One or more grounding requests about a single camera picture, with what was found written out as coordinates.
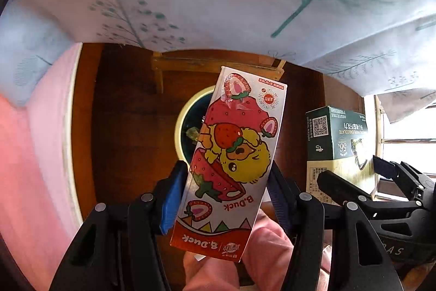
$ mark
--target pink pants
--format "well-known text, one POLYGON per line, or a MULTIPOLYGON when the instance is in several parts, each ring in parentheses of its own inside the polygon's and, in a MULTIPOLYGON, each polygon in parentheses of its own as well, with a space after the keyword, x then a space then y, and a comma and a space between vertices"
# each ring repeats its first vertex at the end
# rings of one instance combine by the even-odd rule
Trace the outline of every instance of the pink pants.
MULTIPOLYGON (((283 229, 259 210, 243 262, 260 291, 279 291, 288 270, 294 246, 283 229)), ((331 255, 323 251, 317 291, 327 291, 331 255)), ((186 273, 184 291, 239 290, 236 266, 231 261, 206 257, 200 261, 186 252, 183 259, 186 273)))

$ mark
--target b.duck box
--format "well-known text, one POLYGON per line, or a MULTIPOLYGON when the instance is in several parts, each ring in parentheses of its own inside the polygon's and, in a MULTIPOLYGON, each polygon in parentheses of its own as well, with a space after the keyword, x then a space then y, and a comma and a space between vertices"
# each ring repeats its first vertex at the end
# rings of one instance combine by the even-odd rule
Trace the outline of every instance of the b.duck box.
POLYGON ((241 259, 267 185, 285 98, 285 84, 222 68, 171 245, 218 259, 241 259))

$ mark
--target duck's eye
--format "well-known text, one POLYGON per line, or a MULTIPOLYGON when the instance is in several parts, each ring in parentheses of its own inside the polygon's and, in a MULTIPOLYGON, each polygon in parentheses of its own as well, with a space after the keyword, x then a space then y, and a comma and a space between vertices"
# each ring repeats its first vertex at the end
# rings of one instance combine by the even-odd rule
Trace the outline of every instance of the duck's eye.
POLYGON ((229 163, 229 164, 228 164, 228 169, 229 169, 231 172, 236 171, 236 164, 235 164, 235 163, 229 163))

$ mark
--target wooden floor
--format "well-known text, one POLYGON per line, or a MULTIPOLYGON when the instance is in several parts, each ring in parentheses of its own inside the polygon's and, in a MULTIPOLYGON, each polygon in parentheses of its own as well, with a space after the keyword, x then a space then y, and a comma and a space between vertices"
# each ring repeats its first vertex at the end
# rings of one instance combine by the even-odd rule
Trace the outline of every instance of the wooden floor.
MULTIPOLYGON (((267 64, 270 58, 224 51, 189 51, 184 56, 231 57, 233 61, 267 64)), ((156 94, 151 52, 131 46, 106 45, 95 83, 92 108, 92 167, 98 202, 131 202, 153 190, 177 160, 174 126, 188 99, 210 85, 218 74, 164 72, 164 94, 156 94)), ((281 82, 288 85, 275 161, 301 189, 306 180, 305 112, 325 105, 322 75, 286 64, 281 82)), ((173 290, 184 286, 184 252, 158 240, 173 290)))

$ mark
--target silver bolt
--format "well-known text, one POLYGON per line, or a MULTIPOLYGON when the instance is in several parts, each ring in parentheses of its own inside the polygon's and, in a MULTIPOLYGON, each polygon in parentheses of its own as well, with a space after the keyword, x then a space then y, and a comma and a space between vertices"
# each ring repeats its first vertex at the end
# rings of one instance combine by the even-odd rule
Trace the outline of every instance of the silver bolt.
POLYGON ((141 200, 144 202, 150 202, 151 200, 153 200, 153 198, 154 198, 153 194, 149 192, 141 196, 141 200))
POLYGON ((349 201, 347 202, 347 207, 352 210, 352 211, 356 211, 357 210, 357 204, 353 201, 349 201))
POLYGON ((308 193, 306 193, 306 192, 302 192, 302 193, 300 193, 300 199, 302 199, 302 200, 304 200, 304 201, 309 201, 309 200, 311 200, 312 199, 312 195, 311 194, 308 194, 308 193))
POLYGON ((105 208, 106 208, 106 204, 103 203, 103 202, 101 202, 101 203, 95 205, 95 210, 96 210, 97 212, 104 211, 105 208))

